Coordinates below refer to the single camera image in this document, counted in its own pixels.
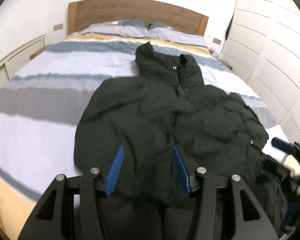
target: bed frame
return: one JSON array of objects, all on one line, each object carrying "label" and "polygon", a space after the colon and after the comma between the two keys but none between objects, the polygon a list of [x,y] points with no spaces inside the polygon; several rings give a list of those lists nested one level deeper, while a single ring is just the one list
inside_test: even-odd
[{"label": "bed frame", "polygon": [[153,0],[84,0],[69,3],[68,35],[93,23],[141,19],[164,23],[178,31],[204,35],[208,17],[169,3]]}]

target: electrical outlet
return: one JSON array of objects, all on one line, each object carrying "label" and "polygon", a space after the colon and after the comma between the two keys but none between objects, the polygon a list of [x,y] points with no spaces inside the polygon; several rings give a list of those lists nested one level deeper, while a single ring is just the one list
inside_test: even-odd
[{"label": "electrical outlet", "polygon": [[212,42],[213,42],[213,43],[216,43],[216,44],[218,44],[218,45],[221,44],[221,40],[218,40],[218,39],[216,39],[216,38],[214,38]]},{"label": "electrical outlet", "polygon": [[57,24],[57,25],[54,25],[53,27],[53,31],[58,31],[58,30],[62,30],[63,29],[63,23],[60,23],[60,24]]}]

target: screw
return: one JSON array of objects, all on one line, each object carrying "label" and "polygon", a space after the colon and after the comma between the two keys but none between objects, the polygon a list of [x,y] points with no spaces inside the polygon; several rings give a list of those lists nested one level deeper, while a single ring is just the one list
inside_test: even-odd
[{"label": "screw", "polygon": [[56,176],[57,181],[63,181],[65,179],[65,176],[63,174],[59,174]]},{"label": "screw", "polygon": [[91,172],[92,174],[98,174],[98,173],[100,172],[100,170],[99,170],[99,168],[92,168],[92,169],[90,170],[90,172]]},{"label": "screw", "polygon": [[197,172],[199,172],[201,174],[205,174],[207,172],[207,169],[204,167],[199,167],[199,168],[197,168]]},{"label": "screw", "polygon": [[234,175],[232,175],[232,179],[234,181],[239,181],[241,179],[241,177],[239,175],[237,175],[237,174],[234,174]]}]

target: black metal bracket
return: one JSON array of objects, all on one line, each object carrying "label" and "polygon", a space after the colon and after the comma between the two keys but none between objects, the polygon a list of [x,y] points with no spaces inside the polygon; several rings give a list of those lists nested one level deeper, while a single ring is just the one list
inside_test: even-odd
[{"label": "black metal bracket", "polygon": [[[187,240],[277,240],[265,211],[238,175],[214,176],[203,167],[195,171],[197,192]],[[75,240],[74,194],[80,194],[82,239],[109,240],[100,198],[105,178],[92,168],[82,176],[59,174],[42,195],[25,223],[19,240]],[[218,199],[223,196],[223,216],[218,222]]]},{"label": "black metal bracket", "polygon": [[80,194],[80,219],[84,240],[108,240],[100,198],[105,197],[101,170],[81,176],[59,174],[34,207],[19,240],[75,240],[74,194]]},{"label": "black metal bracket", "polygon": [[[201,182],[187,240],[277,240],[268,216],[239,175],[224,178],[203,167],[196,171]],[[223,195],[223,216],[217,228],[218,195]]]}]

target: black puffer jacket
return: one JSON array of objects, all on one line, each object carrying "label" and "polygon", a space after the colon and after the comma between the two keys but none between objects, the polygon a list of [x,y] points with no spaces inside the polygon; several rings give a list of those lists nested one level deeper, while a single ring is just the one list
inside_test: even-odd
[{"label": "black puffer jacket", "polygon": [[75,165],[108,173],[123,145],[116,194],[185,204],[171,169],[172,148],[178,145],[190,168],[239,174],[254,188],[265,174],[260,156],[268,135],[241,97],[204,85],[190,55],[168,56],[146,43],[137,48],[136,62],[138,77],[106,80],[91,97],[75,135]]}]

